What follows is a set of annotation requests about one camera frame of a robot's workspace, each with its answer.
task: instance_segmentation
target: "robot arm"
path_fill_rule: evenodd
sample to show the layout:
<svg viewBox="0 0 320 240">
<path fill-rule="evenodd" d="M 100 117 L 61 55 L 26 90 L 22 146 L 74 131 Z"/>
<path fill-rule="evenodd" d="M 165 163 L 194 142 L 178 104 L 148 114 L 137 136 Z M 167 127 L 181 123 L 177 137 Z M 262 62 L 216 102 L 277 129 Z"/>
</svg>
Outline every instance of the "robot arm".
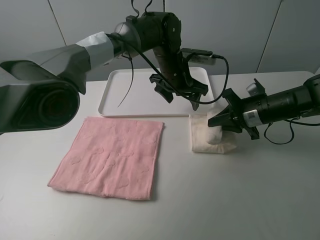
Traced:
<svg viewBox="0 0 320 240">
<path fill-rule="evenodd" d="M 206 95 L 208 86 L 193 79 L 185 53 L 181 51 L 181 22 L 169 12 L 128 16 L 112 34 L 102 32 L 77 44 L 34 53 L 30 60 L 0 63 L 0 133 L 47 130 L 64 126 L 78 111 L 79 93 L 86 93 L 86 73 L 122 55 L 137 56 L 153 50 L 164 81 L 150 77 L 155 91 L 169 103 L 174 86 L 192 100 Z"/>
<path fill-rule="evenodd" d="M 256 126 L 292 118 L 306 118 L 320 115 L 320 74 L 315 75 L 302 86 L 267 95 L 265 88 L 255 83 L 247 87 L 250 97 L 240 99 L 232 89 L 223 92 L 229 105 L 217 116 L 208 120 L 209 127 L 222 126 L 224 131 L 242 133 L 245 129 L 252 140 L 259 139 Z"/>
</svg>

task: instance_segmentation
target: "sticker label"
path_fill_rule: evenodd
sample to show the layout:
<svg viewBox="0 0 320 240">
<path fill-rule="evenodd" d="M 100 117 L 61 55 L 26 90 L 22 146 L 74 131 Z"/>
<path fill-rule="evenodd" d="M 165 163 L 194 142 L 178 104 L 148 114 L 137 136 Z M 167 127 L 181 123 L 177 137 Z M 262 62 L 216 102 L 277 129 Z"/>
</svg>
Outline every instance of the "sticker label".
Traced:
<svg viewBox="0 0 320 240">
<path fill-rule="evenodd" d="M 262 125 L 258 111 L 256 109 L 246 111 L 243 114 L 244 121 L 249 128 Z"/>
</svg>

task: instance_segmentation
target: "folded towel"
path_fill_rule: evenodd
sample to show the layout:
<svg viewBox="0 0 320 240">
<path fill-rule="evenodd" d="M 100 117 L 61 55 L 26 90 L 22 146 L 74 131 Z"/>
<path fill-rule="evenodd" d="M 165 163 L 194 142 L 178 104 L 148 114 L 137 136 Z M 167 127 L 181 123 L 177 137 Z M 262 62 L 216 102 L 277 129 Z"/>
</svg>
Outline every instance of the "folded towel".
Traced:
<svg viewBox="0 0 320 240">
<path fill-rule="evenodd" d="M 149 200 L 162 129 L 157 121 L 88 117 L 48 186 Z"/>
<path fill-rule="evenodd" d="M 225 154 L 237 147 L 235 135 L 230 131 L 223 131 L 220 143 L 216 145 L 207 143 L 207 131 L 210 128 L 207 115 L 189 115 L 189 127 L 193 152 Z"/>
<path fill-rule="evenodd" d="M 216 116 L 218 113 L 220 113 L 220 108 L 216 107 L 216 104 L 214 104 L 214 107 L 208 111 L 206 114 L 207 117 L 207 125 L 208 120 Z M 214 126 L 214 127 L 208 127 L 205 131 L 205 141 L 208 144 L 211 145 L 217 145 L 222 141 L 222 126 Z"/>
</svg>

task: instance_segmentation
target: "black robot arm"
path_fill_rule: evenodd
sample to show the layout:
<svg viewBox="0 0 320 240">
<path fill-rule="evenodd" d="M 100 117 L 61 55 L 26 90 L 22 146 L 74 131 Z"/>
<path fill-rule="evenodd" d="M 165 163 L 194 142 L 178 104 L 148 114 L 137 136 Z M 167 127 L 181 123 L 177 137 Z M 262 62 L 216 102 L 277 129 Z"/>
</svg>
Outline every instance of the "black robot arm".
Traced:
<svg viewBox="0 0 320 240">
<path fill-rule="evenodd" d="M 208 120 L 209 127 L 222 126 L 225 131 L 242 133 L 245 129 L 252 140 L 259 139 L 256 126 L 292 118 L 320 115 L 320 74 L 302 86 L 267 95 L 265 88 L 254 79 L 247 91 L 250 97 L 240 99 L 232 89 L 223 97 L 229 105 L 217 116 Z"/>
<path fill-rule="evenodd" d="M 193 110 L 198 109 L 199 104 L 192 100 L 199 101 L 202 95 L 205 96 L 208 86 L 192 78 L 188 65 L 191 58 L 188 56 L 204 56 L 210 60 L 213 59 L 213 53 L 197 49 L 180 49 L 181 21 L 173 13 L 145 12 L 139 18 L 128 16 L 126 22 L 120 23 L 114 33 L 107 36 L 120 42 L 123 40 L 123 45 L 129 42 L 141 52 L 152 49 L 161 74 L 165 77 L 163 79 L 158 74 L 150 77 L 150 82 L 156 83 L 154 90 L 168 103 L 174 99 L 173 93 L 178 91 L 191 100 Z M 130 55 L 138 55 L 130 45 L 127 46 Z"/>
</svg>

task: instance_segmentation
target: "gray tape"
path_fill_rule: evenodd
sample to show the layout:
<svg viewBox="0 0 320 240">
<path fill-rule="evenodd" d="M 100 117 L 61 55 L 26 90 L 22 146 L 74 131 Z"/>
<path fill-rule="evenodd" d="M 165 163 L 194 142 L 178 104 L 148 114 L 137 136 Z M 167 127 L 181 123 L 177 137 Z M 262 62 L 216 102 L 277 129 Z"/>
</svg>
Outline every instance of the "gray tape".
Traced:
<svg viewBox="0 0 320 240">
<path fill-rule="evenodd" d="M 87 50 L 90 56 L 91 69 L 114 59 L 114 46 L 103 31 L 88 36 L 76 44 Z"/>
<path fill-rule="evenodd" d="M 255 127 L 255 126 L 259 126 L 262 125 L 263 123 L 260 120 L 258 111 L 255 110 L 251 110 L 251 111 L 246 111 L 242 114 L 244 121 L 246 123 L 246 125 L 249 128 Z"/>
</svg>

